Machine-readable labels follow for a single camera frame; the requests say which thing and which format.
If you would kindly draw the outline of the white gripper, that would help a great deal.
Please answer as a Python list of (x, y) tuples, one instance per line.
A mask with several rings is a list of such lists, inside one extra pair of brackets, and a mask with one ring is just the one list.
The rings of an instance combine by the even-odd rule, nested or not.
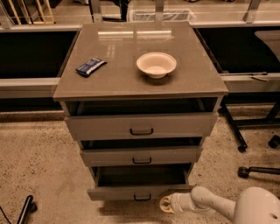
[(192, 198), (190, 193), (175, 192), (172, 196), (164, 196), (159, 201), (160, 209), (168, 214), (183, 213), (191, 208)]

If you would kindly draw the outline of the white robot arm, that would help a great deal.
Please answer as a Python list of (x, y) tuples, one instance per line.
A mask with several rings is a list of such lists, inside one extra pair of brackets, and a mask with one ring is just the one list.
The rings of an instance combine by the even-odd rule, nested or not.
[(261, 187), (249, 187), (236, 201), (222, 198), (202, 186), (188, 193), (175, 192), (159, 202), (166, 213), (193, 212), (212, 214), (218, 212), (233, 224), (280, 224), (280, 199)]

